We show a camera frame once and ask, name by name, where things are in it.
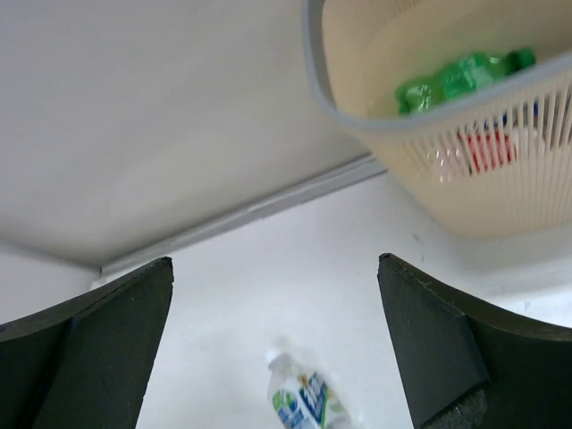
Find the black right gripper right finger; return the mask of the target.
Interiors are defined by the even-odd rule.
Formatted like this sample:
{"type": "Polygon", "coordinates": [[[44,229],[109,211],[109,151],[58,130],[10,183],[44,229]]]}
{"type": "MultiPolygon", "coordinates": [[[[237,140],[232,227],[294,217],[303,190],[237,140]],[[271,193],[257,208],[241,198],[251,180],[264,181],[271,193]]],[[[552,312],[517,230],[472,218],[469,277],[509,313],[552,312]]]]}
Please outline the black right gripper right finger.
{"type": "Polygon", "coordinates": [[[571,330],[385,253],[377,279],[415,428],[569,428],[571,330]]]}

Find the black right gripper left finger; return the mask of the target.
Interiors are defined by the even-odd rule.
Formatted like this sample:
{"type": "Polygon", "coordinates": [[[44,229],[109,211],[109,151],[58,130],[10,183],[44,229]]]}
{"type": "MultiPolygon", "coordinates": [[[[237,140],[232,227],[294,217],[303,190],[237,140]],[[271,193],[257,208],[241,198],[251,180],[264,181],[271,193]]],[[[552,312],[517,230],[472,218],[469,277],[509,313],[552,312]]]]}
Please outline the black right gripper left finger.
{"type": "Polygon", "coordinates": [[[172,303],[158,258],[1,326],[3,428],[133,428],[172,303]]]}

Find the red label clear bottle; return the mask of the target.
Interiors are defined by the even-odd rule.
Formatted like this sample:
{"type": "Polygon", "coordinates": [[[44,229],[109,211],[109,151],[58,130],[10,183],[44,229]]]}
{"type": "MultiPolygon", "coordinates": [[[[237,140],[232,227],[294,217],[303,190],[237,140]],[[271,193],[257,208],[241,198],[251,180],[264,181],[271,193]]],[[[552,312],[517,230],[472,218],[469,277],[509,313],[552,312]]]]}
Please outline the red label clear bottle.
{"type": "Polygon", "coordinates": [[[545,153],[546,143],[536,128],[513,127],[501,133],[457,131],[440,136],[427,155],[439,181],[452,181],[514,164],[519,158],[545,153]]]}

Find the green plastic soda bottle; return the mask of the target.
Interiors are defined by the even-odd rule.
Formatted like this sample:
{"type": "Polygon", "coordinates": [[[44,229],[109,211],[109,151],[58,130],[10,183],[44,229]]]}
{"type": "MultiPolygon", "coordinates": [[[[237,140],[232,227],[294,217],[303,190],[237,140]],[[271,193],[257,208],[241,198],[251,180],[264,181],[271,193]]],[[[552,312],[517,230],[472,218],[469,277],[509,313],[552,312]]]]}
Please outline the green plastic soda bottle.
{"type": "Polygon", "coordinates": [[[425,76],[408,80],[394,92],[398,114],[421,114],[439,105],[489,88],[536,64],[530,47],[504,55],[483,51],[463,55],[425,76]]]}

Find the blue label water bottle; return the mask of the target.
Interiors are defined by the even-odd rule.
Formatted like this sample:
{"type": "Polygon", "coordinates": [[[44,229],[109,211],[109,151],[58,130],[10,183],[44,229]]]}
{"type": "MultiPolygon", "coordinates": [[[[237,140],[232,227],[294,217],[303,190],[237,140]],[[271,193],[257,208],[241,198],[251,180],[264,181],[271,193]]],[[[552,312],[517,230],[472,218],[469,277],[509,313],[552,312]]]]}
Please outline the blue label water bottle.
{"type": "Polygon", "coordinates": [[[493,127],[497,130],[502,123],[504,128],[509,125],[509,119],[513,126],[518,126],[522,124],[526,127],[529,123],[532,123],[534,127],[538,126],[539,122],[539,103],[535,100],[532,104],[532,108],[529,108],[528,103],[523,103],[521,106],[516,106],[512,108],[511,114],[505,111],[502,116],[494,115],[492,118],[484,119],[480,122],[475,121],[473,123],[474,130],[489,130],[493,127]]]}

